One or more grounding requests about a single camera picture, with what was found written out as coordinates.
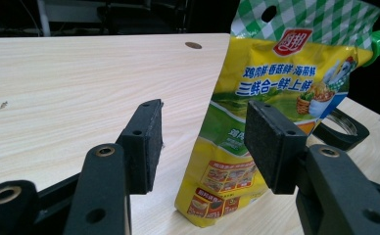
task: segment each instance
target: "cartoon chef illustration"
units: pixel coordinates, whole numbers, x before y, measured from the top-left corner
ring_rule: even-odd
[[[340,61],[337,61],[336,64],[323,76],[322,82],[318,82],[311,87],[314,95],[309,103],[309,114],[315,118],[319,118],[322,115],[331,103],[335,93],[337,93],[346,83],[349,79],[350,73],[356,67],[356,62],[353,57],[349,57],[336,73],[339,64]]]

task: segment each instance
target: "roll of black tape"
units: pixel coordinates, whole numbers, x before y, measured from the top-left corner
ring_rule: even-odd
[[[37,217],[39,200],[33,183],[25,180],[0,184],[0,234],[27,234]]]
[[[336,131],[324,123],[320,123],[312,134],[327,145],[343,151],[351,150],[370,134],[364,125],[338,109],[335,109],[327,118],[342,127],[347,134]]]

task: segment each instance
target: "hang hole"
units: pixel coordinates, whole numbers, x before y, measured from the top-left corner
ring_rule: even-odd
[[[270,22],[276,16],[276,7],[270,6],[262,13],[261,20],[265,23]]]

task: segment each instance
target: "green and white checkered pattern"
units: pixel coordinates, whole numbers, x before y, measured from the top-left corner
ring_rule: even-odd
[[[276,15],[261,20],[270,6]],[[232,35],[278,41],[286,28],[312,29],[309,42],[370,49],[370,33],[380,9],[359,0],[241,0]]]

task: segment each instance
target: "yellow seasoning package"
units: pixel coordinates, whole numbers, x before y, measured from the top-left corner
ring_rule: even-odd
[[[357,0],[241,0],[175,207],[206,227],[260,197],[267,186],[244,145],[248,100],[310,134],[347,95],[350,72],[371,59],[379,15]]]

